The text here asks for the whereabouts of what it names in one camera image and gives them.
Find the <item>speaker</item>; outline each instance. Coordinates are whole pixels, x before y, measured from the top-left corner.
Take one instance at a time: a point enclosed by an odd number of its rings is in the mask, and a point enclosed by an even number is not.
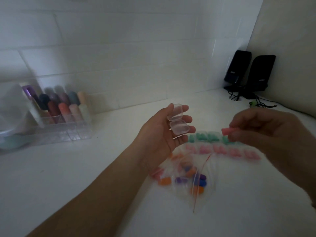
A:
[[[251,61],[250,51],[236,51],[235,55],[227,70],[224,81],[231,83],[232,86],[224,87],[228,91],[238,86],[245,75]]]
[[[268,87],[275,59],[275,55],[259,55],[253,60],[245,87],[246,91],[264,91]]]

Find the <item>beige wall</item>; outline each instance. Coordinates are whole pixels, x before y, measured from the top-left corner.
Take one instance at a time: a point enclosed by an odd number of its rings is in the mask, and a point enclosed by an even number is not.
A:
[[[276,55],[260,95],[316,116],[316,0],[264,0],[247,51]]]

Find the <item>person's right hand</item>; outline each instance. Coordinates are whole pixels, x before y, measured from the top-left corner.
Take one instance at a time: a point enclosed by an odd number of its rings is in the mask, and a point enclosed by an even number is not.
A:
[[[230,141],[259,149],[316,204],[316,138],[295,115],[250,108],[236,114],[229,126],[240,128],[228,136]]]

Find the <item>white table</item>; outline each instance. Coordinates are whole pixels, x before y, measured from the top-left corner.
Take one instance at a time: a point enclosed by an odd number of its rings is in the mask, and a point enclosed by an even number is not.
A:
[[[170,102],[189,105],[197,130],[227,127],[249,102],[228,96],[217,89],[98,114],[92,139],[0,155],[0,236],[26,235],[79,194],[132,142],[142,124]],[[315,135],[316,121],[296,115]],[[146,179],[118,235],[315,236],[316,213],[304,191],[266,159],[258,165],[221,159],[216,192],[197,214]]]

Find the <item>forearm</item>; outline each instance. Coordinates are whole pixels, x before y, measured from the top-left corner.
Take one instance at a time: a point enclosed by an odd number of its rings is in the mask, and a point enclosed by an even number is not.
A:
[[[147,176],[129,146],[89,187],[29,236],[112,236]]]

